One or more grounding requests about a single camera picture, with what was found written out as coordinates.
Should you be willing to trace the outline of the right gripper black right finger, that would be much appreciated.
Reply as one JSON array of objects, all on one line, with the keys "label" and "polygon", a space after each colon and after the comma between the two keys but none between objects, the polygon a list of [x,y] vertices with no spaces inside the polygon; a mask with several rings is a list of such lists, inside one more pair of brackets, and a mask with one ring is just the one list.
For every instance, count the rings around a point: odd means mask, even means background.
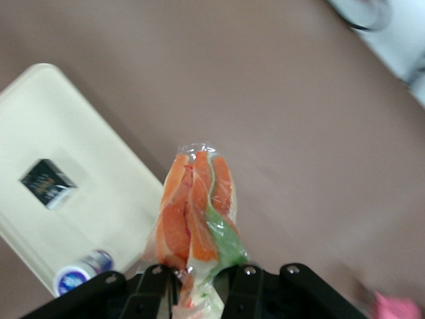
[{"label": "right gripper black right finger", "polygon": [[365,318],[308,266],[271,274],[257,265],[222,271],[223,318]]}]

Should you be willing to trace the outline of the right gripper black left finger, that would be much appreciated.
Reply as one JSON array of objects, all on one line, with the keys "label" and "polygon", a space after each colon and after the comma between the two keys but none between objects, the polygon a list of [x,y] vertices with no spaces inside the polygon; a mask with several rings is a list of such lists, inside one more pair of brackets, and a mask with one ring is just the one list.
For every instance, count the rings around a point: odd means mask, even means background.
[{"label": "right gripper black left finger", "polygon": [[104,272],[24,318],[170,318],[173,271],[151,265],[131,279]]}]

